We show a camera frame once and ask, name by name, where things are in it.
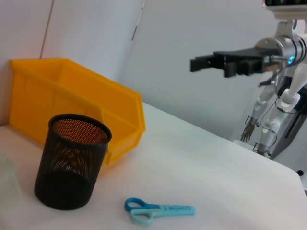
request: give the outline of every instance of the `black mesh pen holder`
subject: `black mesh pen holder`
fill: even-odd
[[[34,188],[37,198],[61,210],[86,205],[111,136],[104,124],[90,117],[53,117]]]

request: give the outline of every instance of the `white table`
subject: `white table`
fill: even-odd
[[[0,151],[17,164],[23,203],[0,219],[0,229],[144,229],[124,210],[129,197],[196,207],[195,216],[156,218],[151,230],[307,229],[307,199],[294,171],[149,105],[144,112],[139,147],[104,168],[90,202],[74,211],[36,199],[42,147],[1,127]]]

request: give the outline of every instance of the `scissor handle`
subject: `scissor handle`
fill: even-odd
[[[138,217],[147,216],[148,219],[143,219]],[[153,222],[154,217],[162,216],[163,212],[161,209],[133,209],[130,212],[130,218],[133,222],[142,224],[142,225],[150,225]]]
[[[132,207],[129,205],[130,203],[137,203],[140,205],[140,207]],[[145,201],[142,201],[141,199],[134,197],[127,199],[125,202],[125,209],[128,212],[131,212],[134,209],[159,209],[159,208],[160,208],[159,205],[147,204]]]

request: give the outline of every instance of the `storage bin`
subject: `storage bin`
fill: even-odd
[[[141,95],[68,59],[12,60],[10,124],[44,144],[50,118],[80,114],[112,132],[103,164],[136,147],[145,131]]]

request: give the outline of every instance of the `scissors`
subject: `scissors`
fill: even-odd
[[[129,203],[137,203],[140,207],[132,207]],[[125,202],[125,209],[130,212],[132,221],[142,224],[150,225],[154,217],[162,216],[178,216],[178,215],[194,215],[195,207],[185,205],[152,205],[147,204],[139,198],[129,198]],[[138,215],[147,216],[148,219],[142,219]]]

